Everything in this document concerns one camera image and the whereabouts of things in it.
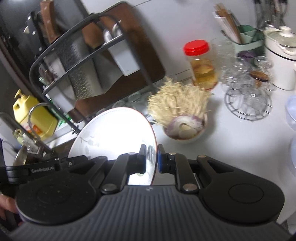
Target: wooden knife handle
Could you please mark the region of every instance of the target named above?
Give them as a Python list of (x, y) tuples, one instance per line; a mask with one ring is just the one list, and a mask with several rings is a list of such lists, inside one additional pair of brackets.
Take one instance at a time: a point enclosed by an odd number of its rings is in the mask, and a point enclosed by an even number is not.
[(48, 41), (51, 44), (61, 36), (57, 29), (54, 13), (54, 1), (44, 0), (40, 2), (41, 15), (43, 18), (44, 27), (47, 33)]
[(85, 43), (95, 49), (104, 43), (103, 32), (94, 22), (86, 25), (82, 30)]

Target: white pot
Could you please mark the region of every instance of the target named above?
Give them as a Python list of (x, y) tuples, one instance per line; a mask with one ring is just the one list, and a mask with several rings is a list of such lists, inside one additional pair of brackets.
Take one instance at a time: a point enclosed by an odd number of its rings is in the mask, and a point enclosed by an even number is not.
[(264, 30), (265, 55), (274, 63), (271, 69), (274, 76), (272, 82), (276, 87), (288, 91), (294, 90), (296, 85), (296, 48), (284, 47), (270, 35), (278, 32), (283, 39), (294, 39), (295, 35), (290, 30), (285, 26)]

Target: honey-colored liquid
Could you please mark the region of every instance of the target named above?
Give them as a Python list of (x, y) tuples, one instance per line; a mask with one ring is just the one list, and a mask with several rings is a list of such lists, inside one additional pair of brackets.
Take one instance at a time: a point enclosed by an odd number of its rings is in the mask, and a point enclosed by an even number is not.
[(210, 60), (193, 60), (191, 66), (195, 76), (195, 80), (193, 80), (195, 85), (205, 88), (205, 90), (211, 90), (218, 83), (217, 71)]

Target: wooden cutting board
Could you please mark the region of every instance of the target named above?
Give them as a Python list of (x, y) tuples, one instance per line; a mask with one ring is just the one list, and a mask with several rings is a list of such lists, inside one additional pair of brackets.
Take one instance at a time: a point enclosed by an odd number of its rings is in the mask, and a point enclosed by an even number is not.
[[(144, 29), (135, 17), (131, 6), (126, 2), (119, 2), (104, 11), (104, 13), (113, 15), (118, 20), (121, 20), (121, 26), (127, 33), (131, 43), (137, 51), (151, 80), (156, 82), (162, 79), (165, 75), (165, 70)], [(110, 30), (115, 24), (114, 21), (107, 17), (103, 17), (102, 22)], [(108, 51), (104, 51), (103, 54), (108, 59), (112, 59)], [(93, 115), (100, 109), (115, 103), (116, 101), (144, 88), (145, 86), (147, 86), (147, 84), (140, 71), (137, 71), (129, 76), (122, 75), (105, 94), (78, 100), (75, 107), (84, 116)]]

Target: black metal rack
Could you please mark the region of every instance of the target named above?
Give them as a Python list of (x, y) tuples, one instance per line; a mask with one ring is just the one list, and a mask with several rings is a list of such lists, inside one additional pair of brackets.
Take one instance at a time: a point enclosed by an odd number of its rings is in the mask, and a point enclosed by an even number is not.
[[(37, 87), (36, 83), (34, 82), (35, 79), (38, 79), (38, 76), (36, 75), (35, 72), (35, 68), (39, 66), (39, 64), (43, 61), (43, 58), (46, 57), (58, 44), (60, 44), (62, 41), (66, 40), (68, 37), (70, 37), (73, 33), (81, 30), (83, 27), (85, 27), (86, 25), (88, 25), (90, 22), (95, 22), (97, 23), (101, 17), (109, 17), (111, 18), (115, 23), (117, 23), (117, 25), (119, 26), (119, 29), (121, 30), (121, 35), (114, 37), (112, 40), (108, 41), (107, 43), (104, 43), (102, 46), (100, 46), (98, 49), (96, 49), (94, 52), (92, 52), (91, 54), (89, 54), (87, 57), (85, 57), (83, 60), (81, 60), (79, 63), (75, 64), (74, 66), (72, 66), (69, 70), (67, 70), (65, 72), (65, 74), (63, 76), (61, 76), (59, 79), (57, 79), (56, 81), (52, 82), (49, 86), (47, 86), (44, 91), (41, 93), (40, 89)], [(104, 26), (102, 24), (99, 24), (99, 27), (104, 30)], [(140, 60), (137, 52), (135, 51), (133, 45), (131, 44), (130, 40), (128, 39), (127, 34), (125, 33), (125, 31), (122, 29), (119, 21), (108, 14), (104, 14), (104, 13), (97, 13), (97, 14), (92, 14), (90, 16), (88, 16), (87, 18), (85, 18), (84, 20), (82, 20), (80, 23), (76, 24), (74, 27), (72, 27), (71, 29), (69, 29), (66, 33), (64, 33), (61, 37), (59, 37), (53, 44), (51, 44), (37, 59), (36, 61), (32, 64), (31, 68), (30, 68), (30, 72), (29, 72), (29, 79), (30, 79), (30, 83), (32, 84), (32, 86), (35, 88), (35, 90), (37, 91), (37, 93), (39, 94), (39, 96), (44, 100), (44, 102), (46, 102), (51, 109), (53, 109), (61, 118), (63, 118), (63, 120), (65, 120), (65, 122), (67, 124), (69, 124), (74, 133), (79, 133), (81, 130), (75, 126), (71, 121), (69, 121), (66, 116), (64, 115), (63, 112), (61, 112), (53, 103), (51, 103), (49, 101), (49, 99), (46, 97), (46, 94), (52, 90), (55, 86), (57, 86), (57, 84), (59, 84), (61, 81), (63, 81), (67, 76), (69, 76), (70, 73), (72, 73), (75, 69), (77, 69), (78, 67), (80, 67), (81, 65), (83, 65), (84, 63), (86, 63), (87, 61), (91, 60), (92, 58), (95, 57), (95, 55), (103, 52), (104, 50), (107, 50), (108, 48), (110, 48), (111, 46), (121, 42), (125, 40), (128, 44), (128, 47), (130, 48), (133, 57), (135, 58), (137, 64), (140, 67), (140, 71), (147, 83), (147, 85), (151, 88), (152, 92), (155, 92), (155, 88), (152, 85), (152, 81), (150, 76), (148, 75), (148, 72), (145, 68), (145, 66), (143, 65), (142, 61)], [(80, 113), (81, 118), (87, 123), (88, 120)]]

